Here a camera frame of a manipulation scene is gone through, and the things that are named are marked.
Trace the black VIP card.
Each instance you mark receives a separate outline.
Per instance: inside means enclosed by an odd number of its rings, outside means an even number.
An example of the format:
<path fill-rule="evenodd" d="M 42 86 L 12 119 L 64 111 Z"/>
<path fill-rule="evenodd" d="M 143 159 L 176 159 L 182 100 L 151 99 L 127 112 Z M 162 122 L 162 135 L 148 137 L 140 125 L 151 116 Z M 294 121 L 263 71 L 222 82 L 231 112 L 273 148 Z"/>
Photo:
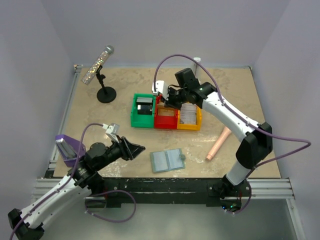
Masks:
<path fill-rule="evenodd" d="M 152 115 L 153 106 L 152 105 L 137 105 L 138 115 Z"/>

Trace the teal leather card holder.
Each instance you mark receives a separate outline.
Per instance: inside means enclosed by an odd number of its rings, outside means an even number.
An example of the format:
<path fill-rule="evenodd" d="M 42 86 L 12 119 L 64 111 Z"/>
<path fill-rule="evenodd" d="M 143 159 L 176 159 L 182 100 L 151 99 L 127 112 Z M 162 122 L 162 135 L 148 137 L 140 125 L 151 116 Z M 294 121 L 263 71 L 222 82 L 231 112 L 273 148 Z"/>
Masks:
<path fill-rule="evenodd" d="M 186 156 L 181 148 L 155 151 L 149 154 L 153 173 L 163 173 L 185 168 Z"/>

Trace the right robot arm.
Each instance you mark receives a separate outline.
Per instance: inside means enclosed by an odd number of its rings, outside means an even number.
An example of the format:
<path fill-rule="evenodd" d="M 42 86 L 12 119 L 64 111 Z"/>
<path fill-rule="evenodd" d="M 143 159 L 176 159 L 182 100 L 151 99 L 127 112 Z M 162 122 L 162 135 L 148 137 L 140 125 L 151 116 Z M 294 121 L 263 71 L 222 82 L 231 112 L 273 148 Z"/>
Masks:
<path fill-rule="evenodd" d="M 218 89 L 209 82 L 200 83 L 190 68 L 185 68 L 175 74 L 178 82 L 176 88 L 170 87 L 162 80 L 153 84 L 153 92 L 162 95 L 165 107 L 180 110 L 184 103 L 197 105 L 222 122 L 239 140 L 240 145 L 235 154 L 236 162 L 225 175 L 223 192 L 234 196 L 241 189 L 249 172 L 273 151 L 271 137 L 272 127 L 247 117 L 219 96 Z"/>

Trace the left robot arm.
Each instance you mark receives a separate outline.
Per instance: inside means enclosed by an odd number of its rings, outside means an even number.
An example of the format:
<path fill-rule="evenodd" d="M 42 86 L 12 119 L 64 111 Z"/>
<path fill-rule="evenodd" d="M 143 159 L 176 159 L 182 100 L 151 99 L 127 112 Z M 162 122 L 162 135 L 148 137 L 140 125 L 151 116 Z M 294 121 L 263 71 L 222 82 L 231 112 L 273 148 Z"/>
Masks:
<path fill-rule="evenodd" d="M 31 205 L 23 209 L 14 208 L 8 213 L 12 228 L 10 239 L 39 240 L 44 235 L 45 225 L 68 204 L 90 195 L 98 196 L 107 189 L 104 178 L 99 174 L 101 169 L 118 159 L 134 160 L 145 149 L 125 137 L 118 137 L 111 146 L 101 142 L 92 144 L 57 185 Z"/>

